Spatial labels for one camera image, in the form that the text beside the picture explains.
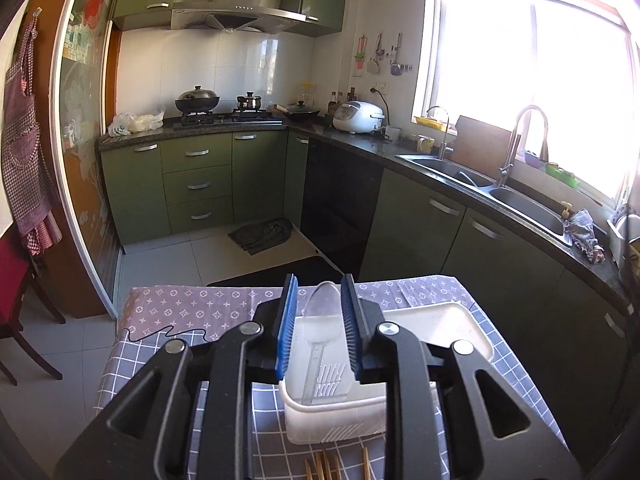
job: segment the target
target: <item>black countertop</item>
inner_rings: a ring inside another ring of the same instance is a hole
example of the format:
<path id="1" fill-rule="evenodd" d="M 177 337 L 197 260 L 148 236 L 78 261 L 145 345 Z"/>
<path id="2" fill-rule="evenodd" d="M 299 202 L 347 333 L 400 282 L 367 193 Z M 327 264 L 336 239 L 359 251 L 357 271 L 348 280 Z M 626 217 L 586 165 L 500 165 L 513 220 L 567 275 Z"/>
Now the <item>black countertop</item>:
<path id="1" fill-rule="evenodd" d="M 436 192 L 449 196 L 453 200 L 468 206 L 491 220 L 503 225 L 527 242 L 551 256 L 566 269 L 574 273 L 578 278 L 587 283 L 605 300 L 609 301 L 622 316 L 626 315 L 628 305 L 627 296 L 618 279 L 618 269 L 612 256 L 607 251 L 604 262 L 590 264 L 582 253 L 574 246 L 567 247 L 552 235 L 541 228 L 531 224 L 512 210 L 494 202 L 489 197 L 483 196 L 465 187 L 456 181 L 446 179 L 427 169 L 410 164 L 396 155 L 418 153 L 402 147 L 397 142 L 377 139 L 371 136 L 351 135 L 340 132 L 334 128 L 318 124 L 300 124 L 287 121 L 281 126 L 263 126 L 259 124 L 215 124 L 211 126 L 198 126 L 196 128 L 175 127 L 177 120 L 166 120 L 166 125 L 156 130 L 132 134 L 130 136 L 108 137 L 102 136 L 98 142 L 99 150 L 111 150 L 141 144 L 155 142 L 156 140 L 175 139 L 177 137 L 190 137 L 205 134 L 218 134 L 228 132 L 250 132 L 263 130 L 284 130 L 299 132 L 309 137 L 322 140 L 348 152 L 355 153 L 382 164 L 385 168 L 402 174 L 424 186 L 434 189 Z"/>

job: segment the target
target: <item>table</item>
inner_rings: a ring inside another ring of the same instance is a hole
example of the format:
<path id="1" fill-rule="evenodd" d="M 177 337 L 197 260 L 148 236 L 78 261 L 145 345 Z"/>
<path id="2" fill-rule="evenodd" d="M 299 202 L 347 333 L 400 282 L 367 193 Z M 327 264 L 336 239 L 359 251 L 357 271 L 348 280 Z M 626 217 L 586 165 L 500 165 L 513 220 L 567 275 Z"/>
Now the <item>table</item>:
<path id="1" fill-rule="evenodd" d="M 301 315 L 312 286 L 298 291 Z M 494 347 L 492 365 L 511 384 L 529 406 L 538 412 L 558 439 L 564 443 L 558 424 L 535 384 L 513 354 L 491 320 L 465 288 L 449 276 L 423 276 L 388 282 L 357 283 L 361 298 L 379 303 L 383 310 L 407 308 L 443 301 L 459 301 L 468 308 Z M 131 289 L 124 316 L 118 323 L 119 336 L 98 389 L 96 413 L 142 368 L 169 339 L 180 337 L 189 345 L 217 340 L 229 328 L 248 321 L 255 307 L 278 298 L 281 287 L 230 288 L 159 285 Z M 203 383 L 196 411 L 196 430 L 191 443 L 189 480 L 196 478 L 198 432 L 206 400 Z M 362 480 L 362 447 L 369 451 L 372 480 L 382 480 L 384 436 L 372 435 L 340 442 L 298 446 L 288 441 L 284 407 L 277 386 L 254 384 L 254 478 L 257 480 L 303 480 L 305 458 L 313 450 L 327 449 L 340 459 L 343 480 Z M 436 426 L 440 446 L 442 479 L 449 480 L 446 441 L 438 400 Z"/>

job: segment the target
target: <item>power cord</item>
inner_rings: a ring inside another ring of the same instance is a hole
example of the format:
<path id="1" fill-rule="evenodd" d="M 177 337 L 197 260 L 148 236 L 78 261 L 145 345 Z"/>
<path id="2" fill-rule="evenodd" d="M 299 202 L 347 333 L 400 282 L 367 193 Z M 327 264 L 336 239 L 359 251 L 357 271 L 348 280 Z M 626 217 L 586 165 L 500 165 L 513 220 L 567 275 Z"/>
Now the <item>power cord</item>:
<path id="1" fill-rule="evenodd" d="M 387 126 L 391 126 L 391 119 L 389 118 L 389 105 L 386 104 L 385 97 L 380 93 L 380 90 L 378 90 L 377 88 L 373 88 L 373 86 L 369 89 L 369 92 L 371 92 L 372 94 L 375 94 L 377 92 L 380 94 L 380 97 L 382 97 L 382 102 L 385 104 L 386 108 L 386 124 Z"/>

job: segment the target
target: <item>pink chair cushion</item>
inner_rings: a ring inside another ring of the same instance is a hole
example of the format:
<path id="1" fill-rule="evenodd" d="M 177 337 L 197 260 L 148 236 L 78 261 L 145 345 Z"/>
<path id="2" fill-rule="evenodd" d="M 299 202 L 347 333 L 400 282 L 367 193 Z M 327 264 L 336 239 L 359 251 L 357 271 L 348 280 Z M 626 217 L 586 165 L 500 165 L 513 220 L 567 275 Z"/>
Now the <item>pink chair cushion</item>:
<path id="1" fill-rule="evenodd" d="M 0 238 L 0 323 L 8 323 L 30 260 L 12 225 Z"/>

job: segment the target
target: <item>plastic bag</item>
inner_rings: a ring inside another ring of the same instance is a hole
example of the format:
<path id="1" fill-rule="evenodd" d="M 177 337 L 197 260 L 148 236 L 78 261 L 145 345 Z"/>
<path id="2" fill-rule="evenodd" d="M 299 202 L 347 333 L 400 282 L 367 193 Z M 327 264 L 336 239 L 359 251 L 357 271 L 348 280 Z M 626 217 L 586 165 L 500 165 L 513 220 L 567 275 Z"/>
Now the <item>plastic bag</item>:
<path id="1" fill-rule="evenodd" d="M 109 136 L 117 137 L 160 128 L 162 127 L 162 118 L 164 118 L 165 110 L 164 105 L 161 105 L 158 113 L 155 114 L 134 115 L 128 112 L 118 114 L 107 128 Z"/>

